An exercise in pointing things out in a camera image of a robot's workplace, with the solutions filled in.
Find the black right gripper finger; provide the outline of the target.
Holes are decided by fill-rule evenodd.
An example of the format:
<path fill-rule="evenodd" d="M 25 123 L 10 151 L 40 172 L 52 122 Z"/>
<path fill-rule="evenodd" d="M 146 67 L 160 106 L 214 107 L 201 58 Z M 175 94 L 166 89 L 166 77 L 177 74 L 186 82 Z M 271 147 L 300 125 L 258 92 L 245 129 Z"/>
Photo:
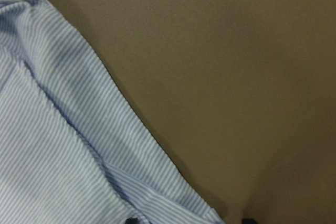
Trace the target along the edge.
<path fill-rule="evenodd" d="M 243 218 L 241 224 L 256 224 L 256 220 L 254 218 Z"/>

